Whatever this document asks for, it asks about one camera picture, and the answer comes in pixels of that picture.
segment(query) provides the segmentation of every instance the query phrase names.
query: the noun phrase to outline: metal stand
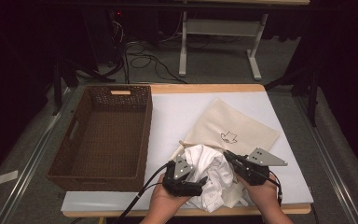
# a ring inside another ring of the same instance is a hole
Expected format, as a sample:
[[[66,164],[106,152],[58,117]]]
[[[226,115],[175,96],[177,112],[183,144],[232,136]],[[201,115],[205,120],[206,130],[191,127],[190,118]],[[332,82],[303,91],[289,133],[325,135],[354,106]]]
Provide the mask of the metal stand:
[[[183,12],[182,47],[180,51],[179,76],[186,76],[187,64],[187,34],[193,35],[232,35],[254,37],[252,49],[247,49],[247,58],[252,68],[254,80],[261,80],[260,71],[255,60],[255,53],[260,43],[261,35],[266,26],[268,14],[263,14],[261,21],[218,21],[187,19],[187,12]]]

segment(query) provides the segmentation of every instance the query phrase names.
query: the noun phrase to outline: black cable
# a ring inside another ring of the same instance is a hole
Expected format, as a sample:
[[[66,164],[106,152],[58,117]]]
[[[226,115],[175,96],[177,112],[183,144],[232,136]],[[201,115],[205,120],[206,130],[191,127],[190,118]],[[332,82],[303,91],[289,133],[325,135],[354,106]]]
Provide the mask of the black cable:
[[[96,71],[93,71],[95,74],[98,74],[99,76],[101,77],[110,77],[112,76],[113,74],[115,74],[116,72],[118,72],[122,67],[124,66],[124,61],[122,58],[120,58],[118,60],[118,62],[116,63],[116,67],[114,67],[112,70],[110,70],[109,72],[105,73],[105,74],[100,74],[99,72],[96,72]],[[76,73],[76,76],[77,77],[81,77],[83,79],[94,79],[96,78],[95,76],[83,76],[83,75],[80,75],[78,73]]]
[[[278,204],[279,204],[279,206],[281,206],[281,204],[282,204],[282,185],[281,185],[281,181],[279,180],[279,178],[272,171],[269,171],[269,172],[272,173],[275,176],[275,178],[277,179],[277,181],[278,181],[278,184],[279,184],[279,186],[278,186]]]
[[[83,219],[83,217],[78,217],[77,219],[73,220],[71,222],[71,224],[76,224],[77,222],[79,222],[81,219]]]
[[[178,24],[176,26],[175,32],[173,32],[173,35],[171,37],[167,38],[167,39],[159,40],[160,44],[164,44],[164,42],[166,42],[166,41],[170,41],[170,40],[176,39],[177,37],[181,36],[181,35],[178,35],[177,33],[178,33],[178,31],[179,31],[179,29],[181,27],[180,25],[182,24],[182,18],[183,18],[183,11],[180,14],[179,21],[178,21]]]
[[[127,49],[126,48],[124,50],[124,58],[125,58],[125,61],[126,61],[126,66],[123,66],[123,71],[124,71],[124,80],[125,80],[125,83],[126,84],[130,84],[130,67],[129,67],[129,60],[127,58]]]
[[[132,200],[130,205],[126,208],[126,210],[116,219],[113,221],[113,224],[118,224],[120,221],[130,212],[130,210],[133,208],[133,206],[138,202],[138,200],[142,197],[142,195],[145,193],[147,189],[149,189],[150,182],[156,177],[156,175],[161,172],[163,169],[167,167],[168,163],[165,163],[163,166],[161,166],[153,175],[149,178],[149,180],[145,183],[144,187],[139,191],[139,193],[135,196],[135,198]]]
[[[150,185],[149,187],[147,187],[146,189],[145,189],[145,191],[147,191],[148,189],[150,189],[150,188],[152,188],[152,187],[154,187],[154,186],[156,186],[156,185],[159,185],[159,184],[162,184],[161,182],[158,182],[158,183],[156,183],[156,184],[152,184],[152,185]]]
[[[196,42],[200,42],[196,39],[196,36],[200,36],[200,37],[204,37],[206,39],[206,43],[204,43],[201,47],[192,47],[191,45],[189,45],[188,43],[186,44],[186,46],[190,49],[203,49],[205,47],[207,47],[210,43],[211,43],[211,37],[209,35],[190,35],[189,37],[193,40],[195,40]]]
[[[82,70],[85,73],[87,73],[88,75],[100,80],[101,82],[116,82],[115,79],[110,79],[108,77],[104,77],[101,74],[99,74],[98,72],[96,72],[94,70],[91,70],[91,69],[88,69],[87,67],[84,67],[83,65],[81,65],[79,63],[75,63],[75,62],[73,62],[73,61],[71,61],[69,59],[66,59],[66,58],[63,58],[63,59],[67,64],[71,65],[75,69]]]
[[[310,208],[312,210],[313,215],[315,216],[315,223],[319,224],[319,218],[318,215],[316,214],[315,206],[313,205],[313,203],[310,205]]]
[[[145,51],[145,47],[142,45],[142,44],[134,44],[134,45],[130,45],[126,48],[126,51],[133,47],[133,46],[141,46],[142,49],[139,50],[138,52],[135,52],[135,53],[129,53],[130,56],[135,56],[136,58],[132,59],[131,62],[130,62],[130,65],[134,68],[144,68],[144,67],[147,67],[148,65],[150,65],[152,62],[155,63],[155,72],[156,74],[162,78],[162,79],[165,79],[165,80],[169,80],[169,81],[178,81],[180,83],[184,83],[184,84],[187,84],[187,82],[185,82],[184,80],[182,80],[181,78],[175,76],[174,74],[172,74],[170,72],[170,69],[168,68],[167,65],[165,65],[164,63],[162,63],[156,56],[154,55],[151,55],[151,54],[146,54],[144,53]],[[136,61],[136,60],[139,60],[139,59],[148,59],[149,61],[147,62],[147,64],[143,65],[143,66],[136,66],[134,65],[133,63]],[[162,65],[165,70],[168,72],[168,74],[172,77],[172,78],[166,78],[166,77],[162,77],[159,73],[158,73],[158,69],[157,69],[157,66],[158,65]]]
[[[167,46],[167,47],[176,47],[182,45],[182,39],[178,39],[181,37],[180,35],[176,36],[175,38],[164,40],[163,42],[159,42],[159,44]]]

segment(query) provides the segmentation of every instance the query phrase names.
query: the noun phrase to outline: wicker basket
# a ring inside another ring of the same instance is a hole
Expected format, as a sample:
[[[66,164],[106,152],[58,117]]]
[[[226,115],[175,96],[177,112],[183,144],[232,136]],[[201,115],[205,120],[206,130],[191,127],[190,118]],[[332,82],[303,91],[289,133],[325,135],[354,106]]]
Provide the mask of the wicker basket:
[[[139,191],[152,108],[149,86],[86,87],[47,178],[72,191]]]

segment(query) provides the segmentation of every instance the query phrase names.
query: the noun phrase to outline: white table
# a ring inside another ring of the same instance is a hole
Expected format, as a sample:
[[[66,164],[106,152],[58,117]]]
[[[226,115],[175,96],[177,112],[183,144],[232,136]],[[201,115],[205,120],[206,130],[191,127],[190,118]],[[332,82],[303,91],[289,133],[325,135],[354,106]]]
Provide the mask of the white table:
[[[313,203],[307,183],[296,162],[284,131],[261,85],[152,85],[153,115],[149,138],[145,181],[157,171],[185,139],[198,117],[215,98],[246,116],[281,132],[271,153],[288,161],[288,166],[270,167],[281,180],[282,210],[287,214],[307,214]],[[158,176],[151,183],[156,183]],[[128,216],[144,216],[152,189],[145,192]],[[68,217],[118,217],[135,192],[68,191],[62,212]],[[255,206],[221,207],[213,213],[184,205],[177,216],[229,216],[259,214]]]

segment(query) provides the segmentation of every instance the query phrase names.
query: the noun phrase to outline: human hand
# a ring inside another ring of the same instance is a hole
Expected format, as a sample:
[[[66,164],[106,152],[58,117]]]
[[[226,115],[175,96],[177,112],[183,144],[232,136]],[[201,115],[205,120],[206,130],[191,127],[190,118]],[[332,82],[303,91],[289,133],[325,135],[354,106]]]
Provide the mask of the human hand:
[[[164,175],[159,177],[158,182],[162,183]],[[175,197],[161,185],[157,184],[150,199],[149,210],[142,220],[142,224],[163,224],[173,217],[177,210],[191,197]]]
[[[266,223],[291,224],[292,220],[282,211],[277,200],[277,187],[269,181],[263,185],[251,186],[242,177],[237,175],[237,179],[246,187],[249,197],[255,203]]]

